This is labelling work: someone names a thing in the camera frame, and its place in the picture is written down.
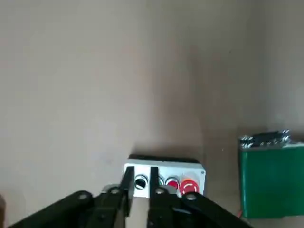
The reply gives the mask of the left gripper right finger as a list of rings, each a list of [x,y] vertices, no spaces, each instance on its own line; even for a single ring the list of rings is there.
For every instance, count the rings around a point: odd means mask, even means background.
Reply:
[[[159,169],[150,168],[148,228],[250,228],[251,226],[197,192],[178,197],[159,185]]]

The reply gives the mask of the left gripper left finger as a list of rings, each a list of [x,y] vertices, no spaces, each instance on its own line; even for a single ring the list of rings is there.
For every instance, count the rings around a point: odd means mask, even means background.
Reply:
[[[128,167],[119,185],[94,197],[80,190],[27,216],[11,228],[124,228],[134,192],[134,167]]]

